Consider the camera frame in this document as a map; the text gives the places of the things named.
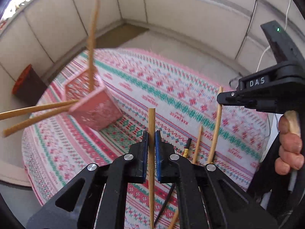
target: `black cable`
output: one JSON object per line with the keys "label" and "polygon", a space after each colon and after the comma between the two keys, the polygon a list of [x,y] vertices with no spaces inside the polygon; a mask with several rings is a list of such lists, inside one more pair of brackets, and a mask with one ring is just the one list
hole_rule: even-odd
{"label": "black cable", "polygon": [[[185,151],[186,149],[187,149],[187,151],[190,149],[191,142],[192,142],[192,139],[191,139],[191,138],[188,138],[188,140],[187,140],[187,142],[186,142],[186,145],[185,145],[185,147],[184,147],[184,151]],[[166,208],[166,205],[167,205],[167,203],[168,203],[168,201],[169,201],[169,199],[170,199],[170,197],[171,197],[171,195],[172,195],[172,193],[173,193],[173,190],[174,190],[175,186],[176,186],[176,184],[173,183],[172,186],[170,187],[170,191],[168,192],[168,194],[167,194],[167,196],[166,196],[166,198],[165,198],[165,201],[164,201],[164,203],[163,203],[163,205],[162,205],[162,208],[160,209],[160,211],[159,211],[159,213],[158,213],[158,216],[157,216],[156,219],[155,219],[155,222],[154,222],[154,224],[153,224],[154,227],[156,226],[156,224],[157,224],[159,218],[161,217],[161,215],[162,215],[164,209]]]}
{"label": "black cable", "polygon": [[170,191],[168,192],[167,197],[166,197],[166,199],[165,199],[165,201],[164,201],[164,203],[163,203],[163,205],[162,205],[162,208],[161,208],[160,212],[158,213],[158,216],[157,216],[156,219],[155,219],[155,222],[154,222],[154,224],[153,224],[154,227],[156,226],[156,224],[157,224],[159,218],[161,217],[161,215],[162,215],[164,209],[166,208],[166,205],[167,205],[167,203],[168,203],[168,201],[169,201],[169,199],[170,199],[170,197],[171,197],[171,195],[172,195],[172,193],[173,193],[173,190],[174,190],[175,186],[176,186],[176,184],[173,183],[172,186],[170,187]]}

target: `blue gripper pad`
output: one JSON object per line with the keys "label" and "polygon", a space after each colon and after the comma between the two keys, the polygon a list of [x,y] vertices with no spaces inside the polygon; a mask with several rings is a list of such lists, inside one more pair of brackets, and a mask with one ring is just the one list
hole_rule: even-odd
{"label": "blue gripper pad", "polygon": [[157,171],[157,180],[161,181],[161,132],[156,131],[155,133],[155,147],[156,147],[156,171]]}
{"label": "blue gripper pad", "polygon": [[144,143],[144,156],[143,156],[143,182],[146,180],[146,172],[147,172],[147,155],[148,155],[148,132],[144,131],[143,132],[143,139],[142,142]]}

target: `metal screw head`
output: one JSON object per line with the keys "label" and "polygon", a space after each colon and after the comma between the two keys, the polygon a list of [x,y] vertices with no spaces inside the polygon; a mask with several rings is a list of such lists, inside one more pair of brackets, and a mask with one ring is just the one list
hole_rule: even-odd
{"label": "metal screw head", "polygon": [[179,155],[178,154],[171,154],[170,155],[170,159],[171,160],[178,160],[179,159]]}
{"label": "metal screw head", "polygon": [[216,166],[213,165],[213,164],[208,164],[208,165],[206,166],[206,169],[207,169],[208,171],[215,171],[215,170],[216,170]]}
{"label": "metal screw head", "polygon": [[125,160],[132,160],[133,159],[133,155],[132,154],[126,154],[125,156],[124,156],[124,159]]}
{"label": "metal screw head", "polygon": [[89,171],[96,170],[96,168],[97,168],[97,165],[96,165],[96,164],[89,164],[89,165],[87,166],[87,169],[88,169]]}

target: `wire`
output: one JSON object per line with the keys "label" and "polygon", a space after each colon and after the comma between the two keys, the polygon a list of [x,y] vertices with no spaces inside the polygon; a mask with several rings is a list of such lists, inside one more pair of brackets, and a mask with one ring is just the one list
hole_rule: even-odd
{"label": "wire", "polygon": [[276,114],[274,114],[274,116],[275,116],[275,118],[276,118],[276,128],[277,128],[278,132],[280,132],[280,130],[279,130],[279,119],[278,119],[278,117],[276,116]]}
{"label": "wire", "polygon": [[263,58],[264,54],[265,54],[266,51],[268,51],[269,49],[270,49],[270,46],[268,46],[268,47],[263,51],[263,54],[260,56],[260,61],[258,62],[258,66],[257,66],[256,72],[258,72],[258,68],[260,68],[260,62],[262,62],[262,58]]}
{"label": "wire", "polygon": [[[286,17],[285,17],[285,28],[284,28],[284,31],[286,31],[286,28],[287,28],[287,24],[288,24],[288,12],[289,12],[289,9],[290,9],[290,5],[291,5],[291,0],[289,0],[289,4],[288,4],[288,8],[287,8],[287,11],[286,11]],[[262,53],[261,57],[260,57],[260,61],[258,62],[258,66],[257,66],[257,69],[256,69],[256,72],[258,72],[258,68],[260,68],[260,63],[263,59],[263,56],[264,54],[266,53],[266,51],[268,51],[270,49],[270,46],[268,46]]]}
{"label": "wire", "polygon": [[286,27],[287,27],[287,23],[288,23],[288,12],[289,12],[289,8],[290,8],[290,4],[291,4],[291,0],[289,0],[289,5],[287,8],[287,12],[286,12],[286,19],[285,19],[285,28],[284,31],[286,31]]}

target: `patterned tablecloth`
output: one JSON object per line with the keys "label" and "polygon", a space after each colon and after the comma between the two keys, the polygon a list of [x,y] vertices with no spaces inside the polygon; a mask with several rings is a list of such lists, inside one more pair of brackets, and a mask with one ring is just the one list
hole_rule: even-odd
{"label": "patterned tablecloth", "polygon": [[[86,66],[87,51],[77,56],[50,84],[39,104],[62,100],[63,83]],[[147,130],[147,111],[156,108],[156,130],[178,154],[193,139],[192,159],[199,125],[203,125],[198,164],[207,160],[215,126],[218,86],[208,78],[150,52],[139,49],[99,49],[96,66],[118,102],[123,117],[97,132],[78,124],[66,113],[25,129],[22,153],[33,190],[46,203],[88,163],[111,163],[128,152]],[[266,114],[243,107],[223,107],[216,148],[216,165],[247,189],[266,147]],[[155,186],[155,216],[170,184]],[[167,228],[177,209],[176,193],[157,228]],[[129,184],[125,228],[149,228],[148,182]]]}

